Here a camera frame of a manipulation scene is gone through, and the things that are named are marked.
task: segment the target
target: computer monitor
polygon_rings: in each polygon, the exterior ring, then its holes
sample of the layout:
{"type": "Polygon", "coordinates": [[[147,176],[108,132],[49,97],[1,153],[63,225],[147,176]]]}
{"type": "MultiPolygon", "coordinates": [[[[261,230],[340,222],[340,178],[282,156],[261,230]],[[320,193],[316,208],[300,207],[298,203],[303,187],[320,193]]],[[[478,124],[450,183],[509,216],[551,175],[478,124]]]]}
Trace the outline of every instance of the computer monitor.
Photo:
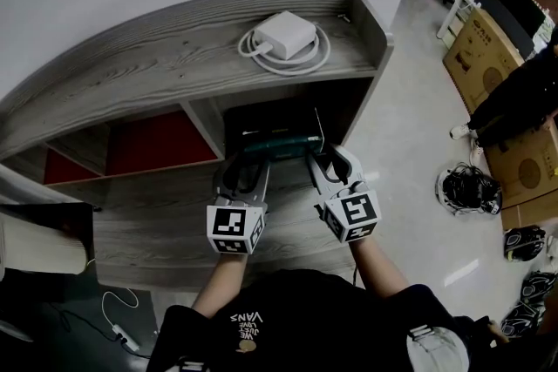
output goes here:
{"type": "Polygon", "coordinates": [[[545,16],[534,0],[500,0],[523,27],[529,37],[533,37],[544,22],[545,16]]]}

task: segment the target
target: black pants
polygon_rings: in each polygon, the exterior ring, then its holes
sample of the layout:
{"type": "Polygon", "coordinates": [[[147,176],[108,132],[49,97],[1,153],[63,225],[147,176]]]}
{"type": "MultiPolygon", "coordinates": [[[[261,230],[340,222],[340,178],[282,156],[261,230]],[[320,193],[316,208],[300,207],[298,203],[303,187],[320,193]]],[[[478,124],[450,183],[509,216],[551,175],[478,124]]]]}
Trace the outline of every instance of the black pants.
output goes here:
{"type": "Polygon", "coordinates": [[[500,118],[481,133],[477,140],[480,147],[496,145],[541,124],[544,115],[534,102],[528,77],[527,70],[516,69],[471,115],[468,124],[471,130],[478,130],[500,118]]]}

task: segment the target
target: white cube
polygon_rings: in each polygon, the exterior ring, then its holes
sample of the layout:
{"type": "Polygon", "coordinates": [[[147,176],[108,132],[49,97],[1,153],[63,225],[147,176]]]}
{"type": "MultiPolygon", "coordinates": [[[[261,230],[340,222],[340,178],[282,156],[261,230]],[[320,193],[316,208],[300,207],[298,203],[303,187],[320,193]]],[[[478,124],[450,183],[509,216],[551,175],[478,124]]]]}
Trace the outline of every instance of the white cube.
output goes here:
{"type": "Polygon", "coordinates": [[[376,192],[354,193],[327,200],[322,219],[341,242],[367,237],[382,219],[376,192]]]}
{"type": "Polygon", "coordinates": [[[264,227],[260,207],[208,206],[208,239],[218,253],[252,254],[264,227]]]}

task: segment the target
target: white shoe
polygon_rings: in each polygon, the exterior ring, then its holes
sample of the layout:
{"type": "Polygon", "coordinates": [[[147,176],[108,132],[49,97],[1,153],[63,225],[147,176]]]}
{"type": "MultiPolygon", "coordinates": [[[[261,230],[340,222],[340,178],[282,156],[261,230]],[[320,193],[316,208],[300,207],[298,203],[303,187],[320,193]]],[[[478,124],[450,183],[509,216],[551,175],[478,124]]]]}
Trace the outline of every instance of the white shoe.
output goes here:
{"type": "Polygon", "coordinates": [[[469,154],[469,161],[471,165],[479,167],[480,156],[485,152],[485,150],[477,144],[476,139],[471,139],[471,153],[469,154]]]}
{"type": "Polygon", "coordinates": [[[468,125],[456,125],[450,131],[450,137],[452,137],[453,139],[462,139],[466,135],[469,135],[471,132],[472,130],[469,129],[468,125]]]}

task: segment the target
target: black clothing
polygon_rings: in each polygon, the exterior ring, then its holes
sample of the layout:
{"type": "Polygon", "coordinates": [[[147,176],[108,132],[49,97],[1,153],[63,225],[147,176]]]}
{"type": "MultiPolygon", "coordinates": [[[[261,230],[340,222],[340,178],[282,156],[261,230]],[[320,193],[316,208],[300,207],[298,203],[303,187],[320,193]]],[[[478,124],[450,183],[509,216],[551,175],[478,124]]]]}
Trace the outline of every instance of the black clothing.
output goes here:
{"type": "Polygon", "coordinates": [[[543,123],[558,108],[558,27],[547,48],[514,70],[474,111],[469,121],[471,130],[489,125],[478,139],[487,147],[512,138],[530,127],[543,123]]]}
{"type": "Polygon", "coordinates": [[[212,372],[410,371],[407,336],[424,325],[448,328],[467,344],[428,287],[380,300],[338,276],[282,270],[243,289],[211,320],[169,308],[147,372],[168,370],[181,357],[212,372]]]}

